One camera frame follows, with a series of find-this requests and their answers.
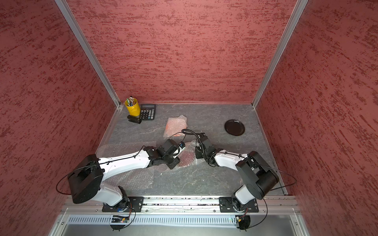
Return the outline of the bubble pink plate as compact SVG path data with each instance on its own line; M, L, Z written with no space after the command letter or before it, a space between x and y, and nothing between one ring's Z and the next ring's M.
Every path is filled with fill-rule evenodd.
M180 162L178 168L188 167L197 164L195 148L197 147L196 141L192 140L185 143L185 149L178 155Z

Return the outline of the clear bubble wrap sheet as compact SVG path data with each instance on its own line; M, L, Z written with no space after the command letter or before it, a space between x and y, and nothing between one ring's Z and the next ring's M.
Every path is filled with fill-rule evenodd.
M125 144L106 144L98 148L96 155L98 158L116 157L134 153L142 146L157 146L154 141L136 142ZM123 187L128 194L143 195L157 186L158 178L167 171L166 165L153 166L150 168L136 169L118 174L107 179L105 182L113 186Z

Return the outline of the black dinner plate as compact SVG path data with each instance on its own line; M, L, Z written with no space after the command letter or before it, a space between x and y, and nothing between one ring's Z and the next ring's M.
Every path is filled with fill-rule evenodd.
M239 120L231 119L224 124L225 131L233 136L241 136L245 133L245 126Z

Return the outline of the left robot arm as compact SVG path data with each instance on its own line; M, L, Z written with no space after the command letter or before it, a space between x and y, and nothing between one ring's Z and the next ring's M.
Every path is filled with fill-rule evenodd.
M167 147L159 148L143 146L135 153L109 158L88 155L68 174L72 201L82 204L93 200L112 207L126 202L124 189L107 184L107 179L128 171L162 164L173 169L180 162L178 155L183 150L184 145L169 144Z

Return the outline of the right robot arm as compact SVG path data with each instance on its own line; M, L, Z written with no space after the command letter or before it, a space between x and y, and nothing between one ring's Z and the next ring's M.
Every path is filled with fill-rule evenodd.
M249 202L262 200L279 183L275 170L256 151L237 154L214 147L202 150L196 146L195 156L210 166L226 167L239 173L244 185L231 196L232 206L238 212L245 211Z

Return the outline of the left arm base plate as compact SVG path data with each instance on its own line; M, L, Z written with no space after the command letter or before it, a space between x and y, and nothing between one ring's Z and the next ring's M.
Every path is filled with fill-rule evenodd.
M144 197L128 197L128 201L122 200L115 206L109 206L107 204L103 204L102 212L131 212L132 209L135 212L141 212L143 207Z

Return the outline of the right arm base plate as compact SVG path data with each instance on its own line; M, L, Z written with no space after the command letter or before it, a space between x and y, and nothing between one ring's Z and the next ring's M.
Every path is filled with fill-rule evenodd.
M220 197L219 198L220 212L236 212L236 213L245 213L259 212L258 204L256 199L250 200L248 203L240 203L236 198L232 197Z

